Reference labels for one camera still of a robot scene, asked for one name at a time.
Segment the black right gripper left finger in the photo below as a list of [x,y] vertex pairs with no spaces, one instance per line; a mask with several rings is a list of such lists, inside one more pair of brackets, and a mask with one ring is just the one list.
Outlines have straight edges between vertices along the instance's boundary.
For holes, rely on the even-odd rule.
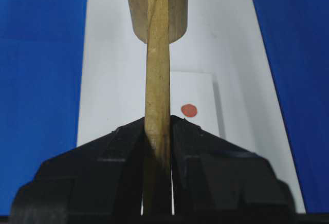
[[139,216],[144,120],[44,161],[11,216]]

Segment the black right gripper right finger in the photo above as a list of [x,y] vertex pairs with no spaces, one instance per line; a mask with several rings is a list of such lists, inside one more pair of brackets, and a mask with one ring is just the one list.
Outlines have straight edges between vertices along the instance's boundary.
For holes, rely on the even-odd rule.
[[288,185],[269,161],[171,117],[175,211],[192,215],[293,215]]

